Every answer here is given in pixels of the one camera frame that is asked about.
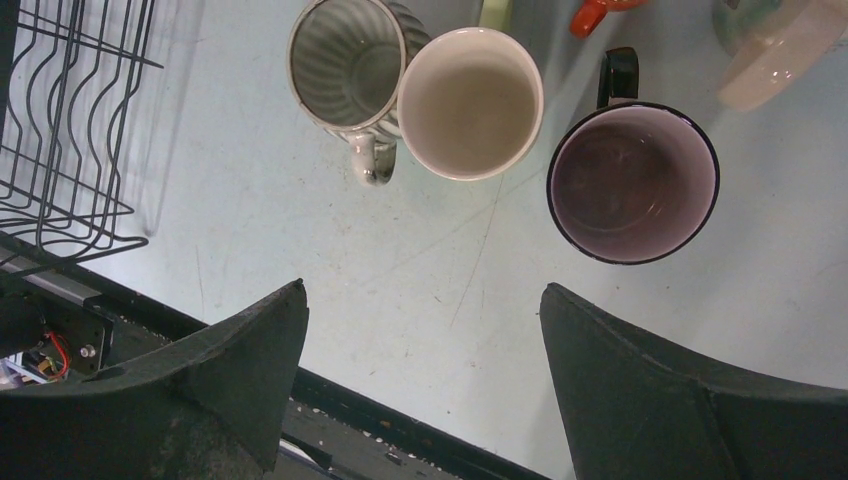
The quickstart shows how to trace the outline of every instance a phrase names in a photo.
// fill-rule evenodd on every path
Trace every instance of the gray striped mug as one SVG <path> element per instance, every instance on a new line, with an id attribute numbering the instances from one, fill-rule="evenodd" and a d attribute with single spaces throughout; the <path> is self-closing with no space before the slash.
<path id="1" fill-rule="evenodd" d="M 364 185 L 392 177 L 398 85 L 429 40 L 409 9 L 380 0 L 314 0 L 295 23 L 291 91 L 315 124 L 351 145 Z"/>

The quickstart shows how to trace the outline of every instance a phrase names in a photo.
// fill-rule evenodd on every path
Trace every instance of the orange mug handle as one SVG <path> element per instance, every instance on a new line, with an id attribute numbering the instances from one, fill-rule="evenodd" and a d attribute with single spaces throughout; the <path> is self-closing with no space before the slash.
<path id="1" fill-rule="evenodd" d="M 586 38 L 607 16 L 607 7 L 595 0 L 586 0 L 571 21 L 571 33 L 577 38 Z"/>

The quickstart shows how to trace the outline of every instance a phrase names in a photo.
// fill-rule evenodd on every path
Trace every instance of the wire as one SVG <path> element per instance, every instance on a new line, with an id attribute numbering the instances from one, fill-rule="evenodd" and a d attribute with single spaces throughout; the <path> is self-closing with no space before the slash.
<path id="1" fill-rule="evenodd" d="M 60 337 L 56 335 L 56 332 L 50 331 L 47 332 L 47 336 L 50 337 L 50 341 L 53 342 L 53 346 L 56 347 L 56 350 L 59 352 L 59 355 L 62 356 L 62 369 L 59 370 L 59 373 L 49 377 L 50 380 L 56 380 L 57 378 L 64 377 L 66 373 L 68 373 L 68 368 L 71 366 L 71 359 L 68 357 L 68 354 L 65 352 L 65 348 L 59 344 L 59 338 L 65 340 L 64 337 Z"/>
<path id="2" fill-rule="evenodd" d="M 71 349 L 71 342 L 69 342 L 69 341 L 68 341 L 65 337 L 63 337 L 61 334 L 57 333 L 57 334 L 56 334 L 56 338 L 58 338 L 59 340 L 61 340 L 61 341 L 62 341 L 62 346 L 63 346 L 63 347 L 65 347 L 65 350 L 66 350 L 66 351 Z"/>

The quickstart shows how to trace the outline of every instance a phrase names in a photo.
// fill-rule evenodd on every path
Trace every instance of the wire rack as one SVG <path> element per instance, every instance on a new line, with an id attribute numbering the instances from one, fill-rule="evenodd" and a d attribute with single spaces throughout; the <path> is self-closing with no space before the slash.
<path id="1" fill-rule="evenodd" d="M 34 267 L 8 273 L 24 276 L 146 245 L 119 234 L 134 213 L 121 200 L 121 147 L 143 70 L 162 68 L 145 58 L 154 1 L 11 3 L 17 33 L 11 64 L 0 66 L 0 245 L 14 253 L 0 267 L 26 257 Z"/>

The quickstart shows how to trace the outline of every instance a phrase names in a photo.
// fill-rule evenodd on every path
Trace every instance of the yellow object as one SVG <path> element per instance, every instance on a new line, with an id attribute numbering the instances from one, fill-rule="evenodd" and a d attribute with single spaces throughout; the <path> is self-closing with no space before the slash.
<path id="1" fill-rule="evenodd" d="M 53 359 L 50 357 L 46 357 L 41 363 L 38 364 L 38 371 L 43 373 L 44 375 L 50 375 L 47 373 L 47 369 L 51 368 L 53 370 L 53 374 L 55 375 L 59 369 L 56 368 L 56 364 L 53 362 Z"/>
<path id="2" fill-rule="evenodd" d="M 483 0 L 480 26 L 506 32 L 512 17 L 512 0 Z"/>

